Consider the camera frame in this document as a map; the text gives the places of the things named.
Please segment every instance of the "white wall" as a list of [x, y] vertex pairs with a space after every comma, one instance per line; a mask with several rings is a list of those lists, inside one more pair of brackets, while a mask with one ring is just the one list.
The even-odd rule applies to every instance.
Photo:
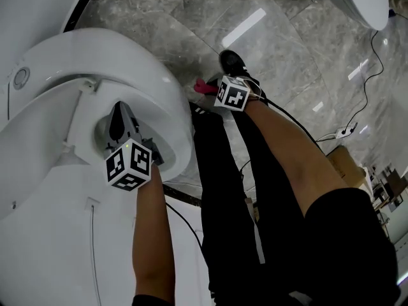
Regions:
[[391, 126], [387, 139], [387, 153], [392, 165], [400, 175], [408, 167], [408, 73], [398, 79], [392, 89]]
[[[401, 278], [408, 272], [408, 233], [395, 244], [395, 250], [397, 251], [398, 260], [398, 278]], [[408, 298], [408, 279], [400, 284], [400, 289], [401, 296], [398, 299], [397, 306]]]
[[397, 207], [394, 212], [390, 211], [388, 205], [380, 209], [382, 213], [385, 213], [390, 223], [387, 225], [388, 233], [393, 244], [399, 241], [408, 232], [408, 194], [407, 191], [401, 194], [404, 201]]
[[[53, 168], [36, 192], [0, 222], [0, 300], [4, 306], [97, 305], [85, 202], [101, 201], [95, 214], [95, 259], [103, 305], [131, 305], [135, 197], [106, 187], [91, 166]], [[201, 229], [199, 208], [168, 201]], [[176, 262], [177, 305], [210, 305], [208, 274], [197, 242], [168, 211]]]

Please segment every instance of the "toilet seat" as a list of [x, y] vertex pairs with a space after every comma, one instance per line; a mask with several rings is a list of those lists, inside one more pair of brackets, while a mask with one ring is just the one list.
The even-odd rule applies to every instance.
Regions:
[[62, 154], [82, 78], [33, 99], [0, 132], [0, 220], [21, 206]]
[[338, 6], [367, 27], [384, 29], [388, 21], [388, 0], [342, 0]]

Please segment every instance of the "forearm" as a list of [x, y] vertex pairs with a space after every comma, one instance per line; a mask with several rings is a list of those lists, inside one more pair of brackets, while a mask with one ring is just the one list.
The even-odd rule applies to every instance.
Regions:
[[163, 185], [156, 166], [152, 167], [152, 180], [138, 191], [133, 267], [137, 295], [174, 302], [173, 246]]
[[260, 101], [249, 102], [245, 112], [286, 172], [303, 214], [323, 194], [346, 187], [329, 160], [296, 124]]

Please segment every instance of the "marble floor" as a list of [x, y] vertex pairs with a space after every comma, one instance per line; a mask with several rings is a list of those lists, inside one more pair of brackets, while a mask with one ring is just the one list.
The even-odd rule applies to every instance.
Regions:
[[[176, 76], [191, 101], [198, 77], [220, 72], [223, 39], [245, 19], [262, 9], [265, 16], [235, 40], [239, 53], [266, 95], [291, 112], [315, 139], [345, 126], [365, 104], [363, 82], [381, 65], [370, 46], [375, 31], [347, 18], [328, 0], [92, 0], [77, 28], [104, 27], [135, 40]], [[388, 165], [386, 137], [390, 124], [390, 94], [408, 71], [408, 23], [392, 18], [375, 37], [374, 48], [384, 73], [367, 84], [367, 108], [349, 138], [321, 144], [328, 153], [347, 146], [358, 163]], [[348, 79], [361, 63], [361, 72]], [[237, 166], [249, 159], [245, 144], [228, 113], [225, 128]], [[255, 197], [251, 166], [244, 186]], [[170, 186], [201, 196], [196, 160]]]

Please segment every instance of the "black shoe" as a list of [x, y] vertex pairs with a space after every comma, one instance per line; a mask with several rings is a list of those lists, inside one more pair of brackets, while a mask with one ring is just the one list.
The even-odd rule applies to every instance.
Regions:
[[231, 50], [224, 50], [219, 55], [219, 62], [221, 63], [222, 70], [225, 74], [236, 77], [236, 76], [246, 76], [251, 77], [248, 74], [247, 66], [244, 60]]

